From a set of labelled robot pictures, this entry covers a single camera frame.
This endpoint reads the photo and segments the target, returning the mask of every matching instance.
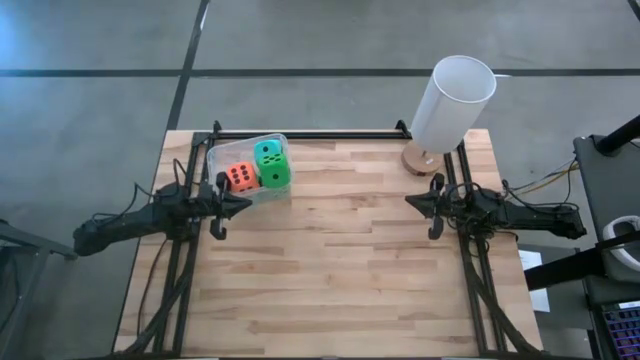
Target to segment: floor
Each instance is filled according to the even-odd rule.
[[[229,129],[388,128],[413,117],[428,81],[420,70],[451,54],[513,75],[499,79],[475,126],[489,128],[502,176],[528,182],[571,159],[574,137],[637,115],[639,32],[626,0],[6,0],[0,217],[70,245],[92,213],[120,210],[134,181],[151,185],[165,130],[214,120]],[[191,68],[203,71],[188,78]],[[386,68],[407,76],[360,71]],[[319,76],[338,74],[331,69],[351,76]],[[572,181],[593,234],[579,176]],[[560,183],[528,199],[566,191]],[[566,247],[595,239],[521,235]],[[21,358],[107,354],[134,249],[128,241],[75,262],[51,259]],[[542,336],[554,353],[588,355],[580,331]]]

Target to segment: red dice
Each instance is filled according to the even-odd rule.
[[[227,176],[231,179],[231,192],[241,193],[260,187],[258,176],[250,162],[236,163],[227,168]]]

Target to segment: white cylinder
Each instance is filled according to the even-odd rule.
[[[487,65],[468,56],[449,56],[436,64],[411,123],[413,141],[444,154],[458,146],[496,91]]]

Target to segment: wooden table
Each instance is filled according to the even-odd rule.
[[[167,133],[155,188],[173,181],[173,158],[186,164],[192,133]],[[465,140],[474,181],[500,189],[488,131],[471,130]],[[447,228],[439,240],[428,240],[430,221],[404,201],[426,192],[430,180],[404,170],[405,143],[292,140],[290,201],[241,212],[226,223],[226,241],[215,240],[205,222],[183,356],[477,355],[457,234]],[[114,350],[135,338],[141,295],[163,240],[140,241]],[[151,284],[146,321],[160,303],[168,248]],[[541,349],[512,236],[492,239],[489,258],[501,307]]]

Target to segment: plastic bin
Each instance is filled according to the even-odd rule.
[[[251,139],[234,141],[232,143],[218,145],[212,147],[207,153],[207,163],[209,165],[209,183],[213,185],[213,188],[218,192],[217,186],[215,186],[216,175],[219,172],[225,172],[227,168],[233,164],[248,161],[251,162],[256,174],[260,176],[260,169],[255,161],[253,149],[255,144],[264,140],[279,140],[282,144],[282,153],[287,157],[289,162],[289,176],[291,181],[288,185],[280,188],[270,189],[264,186],[245,191],[242,193],[233,193],[235,196],[251,199],[254,203],[261,203],[266,201],[285,199],[291,196],[291,184],[294,181],[294,170],[291,156],[289,154],[289,144],[287,138],[282,134],[269,134],[265,136],[258,136]]]

